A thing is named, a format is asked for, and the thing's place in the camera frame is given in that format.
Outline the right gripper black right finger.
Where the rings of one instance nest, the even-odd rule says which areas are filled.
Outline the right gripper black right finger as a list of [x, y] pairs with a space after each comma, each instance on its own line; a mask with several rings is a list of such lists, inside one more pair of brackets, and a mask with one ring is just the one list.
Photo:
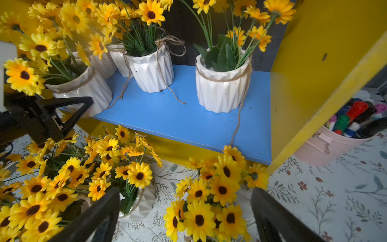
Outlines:
[[323, 241], [262, 188], [254, 188], [251, 206], [261, 242]]

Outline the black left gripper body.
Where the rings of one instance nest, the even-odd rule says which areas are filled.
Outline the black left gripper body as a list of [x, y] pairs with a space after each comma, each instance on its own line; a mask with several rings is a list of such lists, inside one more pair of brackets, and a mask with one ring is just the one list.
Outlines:
[[42, 145], [48, 139], [47, 127], [40, 118], [43, 114], [37, 101], [39, 96], [27, 96], [23, 92], [5, 93], [4, 112], [1, 112], [1, 148], [7, 148], [13, 141], [29, 135]]

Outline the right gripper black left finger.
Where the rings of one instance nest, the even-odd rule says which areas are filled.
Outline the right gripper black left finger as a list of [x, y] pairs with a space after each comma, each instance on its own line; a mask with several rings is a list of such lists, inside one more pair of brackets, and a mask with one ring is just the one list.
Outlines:
[[120, 193], [112, 188], [51, 242], [111, 242], [120, 212]]

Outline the shelf pot two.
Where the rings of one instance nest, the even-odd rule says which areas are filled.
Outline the shelf pot two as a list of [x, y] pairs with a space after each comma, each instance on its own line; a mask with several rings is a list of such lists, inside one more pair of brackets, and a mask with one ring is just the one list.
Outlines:
[[64, 40], [48, 33], [24, 36], [18, 46], [1, 42], [1, 75], [9, 93], [39, 96], [44, 89], [55, 98], [90, 97], [83, 118], [103, 112], [112, 101], [112, 91], [93, 67], [70, 63]]
[[1, 159], [1, 241], [46, 242], [90, 207], [94, 152], [77, 133]]

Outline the shelf pot three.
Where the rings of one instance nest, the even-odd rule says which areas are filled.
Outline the shelf pot three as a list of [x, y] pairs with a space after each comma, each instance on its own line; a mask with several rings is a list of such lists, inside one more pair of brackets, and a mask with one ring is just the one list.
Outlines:
[[249, 165], [236, 148], [224, 146], [210, 159], [188, 159], [187, 168], [198, 178], [182, 179], [175, 189], [176, 200], [163, 217], [166, 236], [176, 242], [184, 234], [192, 242], [251, 242], [248, 222], [237, 204], [242, 186], [267, 189], [269, 175], [259, 163]]
[[87, 138], [85, 166], [92, 172], [88, 182], [88, 197], [96, 202], [113, 188], [119, 191], [119, 221], [144, 219], [156, 200], [153, 184], [155, 163], [161, 158], [146, 137], [131, 133], [122, 125], [105, 129], [97, 138]]

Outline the shelf pot four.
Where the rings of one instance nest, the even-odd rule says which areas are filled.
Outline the shelf pot four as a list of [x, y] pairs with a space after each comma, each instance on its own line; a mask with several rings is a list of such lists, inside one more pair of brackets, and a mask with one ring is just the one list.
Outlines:
[[270, 29], [286, 25], [296, 13], [293, 1], [183, 1], [194, 14], [207, 46], [194, 44], [199, 103], [214, 113], [243, 105], [250, 87], [252, 56], [265, 52]]

